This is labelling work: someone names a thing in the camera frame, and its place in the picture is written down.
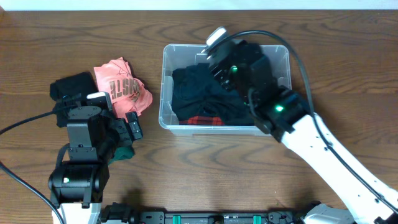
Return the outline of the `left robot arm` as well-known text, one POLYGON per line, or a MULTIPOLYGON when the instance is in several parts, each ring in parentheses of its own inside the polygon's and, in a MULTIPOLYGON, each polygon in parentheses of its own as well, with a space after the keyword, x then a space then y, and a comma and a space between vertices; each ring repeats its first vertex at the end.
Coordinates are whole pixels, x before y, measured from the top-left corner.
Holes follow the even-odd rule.
POLYGON ((135 112, 118 119, 99 106, 81 106, 68 114, 68 144, 58 153, 49 177, 50 201, 60 223, 139 223, 130 206, 101 206, 109 180, 109 162, 120 147, 142 138, 135 112))

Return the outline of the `pink printed t-shirt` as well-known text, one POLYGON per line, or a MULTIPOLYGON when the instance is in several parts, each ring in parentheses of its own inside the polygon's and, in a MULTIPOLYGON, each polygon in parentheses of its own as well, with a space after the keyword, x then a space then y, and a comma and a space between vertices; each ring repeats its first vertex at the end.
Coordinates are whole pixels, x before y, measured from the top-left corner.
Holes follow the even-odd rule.
POLYGON ((127 119, 126 114, 130 112, 136 112, 140 116, 152 104, 152 93, 133 75, 129 62, 123 57, 93 69, 98 90, 110 95, 118 118, 127 119))

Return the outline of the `black garment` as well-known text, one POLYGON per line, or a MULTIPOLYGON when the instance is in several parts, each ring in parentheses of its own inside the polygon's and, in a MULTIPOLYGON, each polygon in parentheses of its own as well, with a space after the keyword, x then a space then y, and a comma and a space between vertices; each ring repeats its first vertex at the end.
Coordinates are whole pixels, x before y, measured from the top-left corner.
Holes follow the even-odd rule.
POLYGON ((89 94, 98 91, 90 72, 82 72, 56 80, 50 85, 49 95, 55 102, 53 110, 58 110, 57 126, 63 128, 68 123, 68 113, 85 104, 89 94))
POLYGON ((213 79, 207 63, 173 71, 172 110, 179 121, 193 116, 218 116, 224 126, 253 126, 238 92, 226 91, 213 79))

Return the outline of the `red navy plaid shirt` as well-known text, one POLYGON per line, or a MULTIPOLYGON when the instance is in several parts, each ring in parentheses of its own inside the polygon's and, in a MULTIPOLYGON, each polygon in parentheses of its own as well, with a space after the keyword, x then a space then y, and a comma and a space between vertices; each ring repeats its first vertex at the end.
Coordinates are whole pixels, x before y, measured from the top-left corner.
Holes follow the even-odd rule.
POLYGON ((193 116, 179 121, 179 125, 224 126, 224 122, 218 116, 193 116))

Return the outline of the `dark green garment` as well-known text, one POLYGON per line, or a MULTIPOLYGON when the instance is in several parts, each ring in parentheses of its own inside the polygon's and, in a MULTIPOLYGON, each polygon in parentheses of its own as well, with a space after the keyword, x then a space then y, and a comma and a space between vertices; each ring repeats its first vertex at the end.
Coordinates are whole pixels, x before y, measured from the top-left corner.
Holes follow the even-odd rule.
POLYGON ((112 164, 116 161, 128 160, 135 155, 132 146, 119 147, 116 149, 114 156, 109 160, 108 164, 112 164))

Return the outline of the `clear plastic storage bin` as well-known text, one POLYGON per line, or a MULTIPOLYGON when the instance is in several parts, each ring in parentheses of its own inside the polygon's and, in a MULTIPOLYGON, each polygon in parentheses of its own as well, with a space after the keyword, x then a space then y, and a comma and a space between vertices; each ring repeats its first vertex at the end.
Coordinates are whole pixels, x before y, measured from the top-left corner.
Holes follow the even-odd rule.
MULTIPOLYGON (((174 135, 193 134, 232 134, 262 136, 255 126, 198 126, 181 125, 172 110, 174 80, 172 72, 189 65, 207 63, 207 54, 203 53, 205 45, 169 44, 164 47, 162 64, 162 81, 160 89, 159 124, 174 135)), ((271 63, 272 74, 278 84, 291 88, 289 50, 283 45, 261 45, 262 53, 271 63)))

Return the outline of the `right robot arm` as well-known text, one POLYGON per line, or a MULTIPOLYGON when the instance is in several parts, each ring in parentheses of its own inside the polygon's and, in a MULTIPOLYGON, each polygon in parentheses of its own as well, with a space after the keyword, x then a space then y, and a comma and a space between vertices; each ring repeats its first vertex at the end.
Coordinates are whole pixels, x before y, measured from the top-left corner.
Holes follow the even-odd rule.
POLYGON ((208 38, 206 44, 215 80, 237 90, 255 125, 307 162, 346 205, 316 205, 301 216, 302 223, 397 223, 397 191, 332 135, 312 99, 278 85, 259 44, 234 37, 208 38))

